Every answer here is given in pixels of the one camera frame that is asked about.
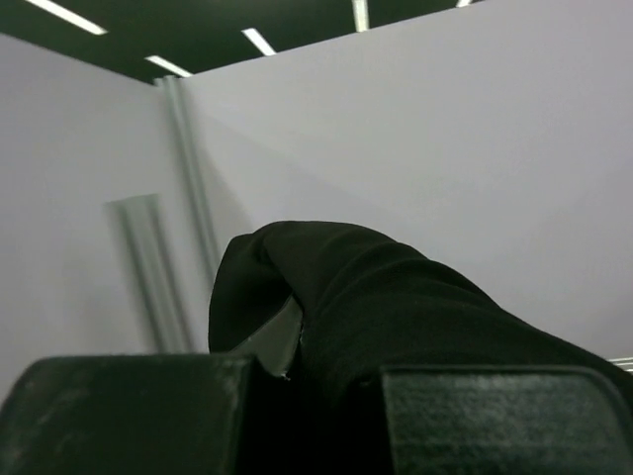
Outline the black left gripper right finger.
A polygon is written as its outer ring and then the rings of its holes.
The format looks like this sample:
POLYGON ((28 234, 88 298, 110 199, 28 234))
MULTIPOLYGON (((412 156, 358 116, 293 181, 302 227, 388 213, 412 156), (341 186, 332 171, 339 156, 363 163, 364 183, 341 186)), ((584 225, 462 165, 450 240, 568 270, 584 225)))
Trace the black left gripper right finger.
POLYGON ((632 471, 632 418, 595 372, 401 367, 381 386, 396 474, 632 471))

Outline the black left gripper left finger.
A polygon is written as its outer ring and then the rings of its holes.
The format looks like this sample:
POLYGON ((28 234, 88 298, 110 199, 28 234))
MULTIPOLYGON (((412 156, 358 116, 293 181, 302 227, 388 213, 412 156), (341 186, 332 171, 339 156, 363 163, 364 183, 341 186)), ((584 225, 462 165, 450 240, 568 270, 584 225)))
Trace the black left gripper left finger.
POLYGON ((1 409, 5 474, 287 474, 284 383, 226 355, 42 359, 1 409))

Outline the black trousers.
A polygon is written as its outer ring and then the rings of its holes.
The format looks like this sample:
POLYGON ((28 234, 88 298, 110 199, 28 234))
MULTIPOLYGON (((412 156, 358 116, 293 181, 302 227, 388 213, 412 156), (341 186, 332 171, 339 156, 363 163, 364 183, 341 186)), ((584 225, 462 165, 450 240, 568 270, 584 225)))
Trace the black trousers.
POLYGON ((632 378, 500 307, 456 270, 361 226, 278 222, 235 237, 209 348, 276 359, 295 474, 396 474, 381 374, 401 367, 581 368, 632 418, 632 378))

